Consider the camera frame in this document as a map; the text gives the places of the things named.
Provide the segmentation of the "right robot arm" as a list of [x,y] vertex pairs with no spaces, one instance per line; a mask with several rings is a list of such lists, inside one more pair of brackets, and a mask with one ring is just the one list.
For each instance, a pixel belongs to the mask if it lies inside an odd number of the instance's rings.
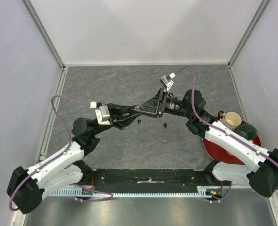
[[190,89],[182,100],[178,100],[170,98],[166,90],[160,88],[152,99],[133,110],[151,117],[161,117],[163,113],[185,117],[191,133],[220,146],[244,163],[240,167],[217,162],[204,173],[203,178],[208,185],[219,181],[248,183],[258,194],[271,197],[278,190],[278,149],[269,151],[244,139],[205,111],[205,104],[198,90]]

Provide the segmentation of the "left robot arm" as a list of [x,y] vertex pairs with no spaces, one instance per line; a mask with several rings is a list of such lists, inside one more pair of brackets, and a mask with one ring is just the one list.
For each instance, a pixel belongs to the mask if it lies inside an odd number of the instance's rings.
[[12,172],[7,194],[9,209],[30,213],[51,193],[67,185],[91,181],[91,169],[82,158],[93,152],[99,143],[97,134],[111,128],[124,129],[141,113],[136,106],[116,104],[101,105],[92,102],[95,119],[77,118],[72,131],[68,132],[68,143],[55,154],[33,166],[17,167]]

